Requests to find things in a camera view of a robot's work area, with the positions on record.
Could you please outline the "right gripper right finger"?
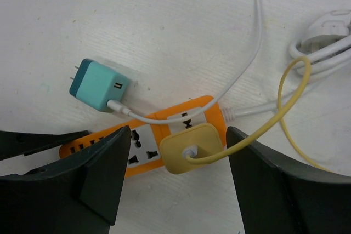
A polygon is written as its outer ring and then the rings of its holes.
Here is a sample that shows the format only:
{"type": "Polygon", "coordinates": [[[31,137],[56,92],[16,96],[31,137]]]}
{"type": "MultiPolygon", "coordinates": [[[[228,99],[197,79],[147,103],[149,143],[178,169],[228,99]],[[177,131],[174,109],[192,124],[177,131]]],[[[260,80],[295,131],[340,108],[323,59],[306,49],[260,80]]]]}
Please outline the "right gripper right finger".
{"type": "Polygon", "coordinates": [[[246,233],[350,233],[350,177],[257,141],[229,162],[246,233]]]}

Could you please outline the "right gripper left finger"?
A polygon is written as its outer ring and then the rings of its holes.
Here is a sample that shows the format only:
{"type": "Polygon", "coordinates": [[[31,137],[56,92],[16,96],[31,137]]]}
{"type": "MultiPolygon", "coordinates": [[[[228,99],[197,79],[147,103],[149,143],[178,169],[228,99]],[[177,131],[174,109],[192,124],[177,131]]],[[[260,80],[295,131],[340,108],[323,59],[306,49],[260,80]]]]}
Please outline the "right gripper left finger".
{"type": "Polygon", "coordinates": [[[1,233],[108,233],[116,222],[131,143],[122,127],[23,175],[1,177],[1,233]]]}

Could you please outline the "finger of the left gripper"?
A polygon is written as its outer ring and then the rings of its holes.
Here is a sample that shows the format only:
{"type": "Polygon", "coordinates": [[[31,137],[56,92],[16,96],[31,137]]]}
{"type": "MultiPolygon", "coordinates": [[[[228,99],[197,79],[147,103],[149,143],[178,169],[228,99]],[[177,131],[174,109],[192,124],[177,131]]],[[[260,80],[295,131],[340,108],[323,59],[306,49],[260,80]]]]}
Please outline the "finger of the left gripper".
{"type": "Polygon", "coordinates": [[[1,131],[1,161],[19,155],[32,155],[89,135],[89,131],[66,134],[35,134],[1,131]]]}

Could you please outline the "orange power strip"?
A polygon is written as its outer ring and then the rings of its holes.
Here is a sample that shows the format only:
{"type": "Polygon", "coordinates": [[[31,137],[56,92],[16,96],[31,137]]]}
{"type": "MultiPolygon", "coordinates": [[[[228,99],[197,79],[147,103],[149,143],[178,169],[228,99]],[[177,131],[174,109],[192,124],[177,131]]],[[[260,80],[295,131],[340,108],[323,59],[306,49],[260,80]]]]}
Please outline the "orange power strip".
{"type": "Polygon", "coordinates": [[[125,177],[128,178],[163,167],[164,163],[158,150],[161,140],[173,133],[192,128],[201,123],[209,123],[213,125],[219,132],[222,143],[225,143],[225,120],[219,105],[215,104],[204,113],[193,117],[190,120],[171,124],[169,127],[166,125],[146,124],[138,120],[118,124],[114,127],[63,144],[59,149],[59,156],[61,159],[68,157],[98,143],[104,137],[121,127],[129,126],[132,139],[125,173],[125,177]]]}

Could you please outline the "yellow usb charger plug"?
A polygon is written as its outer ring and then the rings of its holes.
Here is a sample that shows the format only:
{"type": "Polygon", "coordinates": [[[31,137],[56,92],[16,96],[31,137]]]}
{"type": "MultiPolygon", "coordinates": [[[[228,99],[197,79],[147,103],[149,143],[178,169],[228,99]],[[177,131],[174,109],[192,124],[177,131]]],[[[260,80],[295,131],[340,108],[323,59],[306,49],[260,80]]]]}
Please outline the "yellow usb charger plug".
{"type": "Polygon", "coordinates": [[[202,167],[186,157],[205,158],[223,150],[217,129],[208,123],[200,124],[165,137],[160,143],[160,154],[168,172],[183,174],[202,167]]]}

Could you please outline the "teal usb charger plug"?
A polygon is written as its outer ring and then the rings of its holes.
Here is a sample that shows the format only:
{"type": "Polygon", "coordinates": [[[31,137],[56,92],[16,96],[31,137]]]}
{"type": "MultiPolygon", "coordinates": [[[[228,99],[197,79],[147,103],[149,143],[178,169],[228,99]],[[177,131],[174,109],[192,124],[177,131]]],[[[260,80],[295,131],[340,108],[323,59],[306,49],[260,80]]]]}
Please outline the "teal usb charger plug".
{"type": "Polygon", "coordinates": [[[71,96],[100,112],[112,112],[109,100],[120,102],[130,79],[92,59],[83,59],[69,89],[71,96]]]}

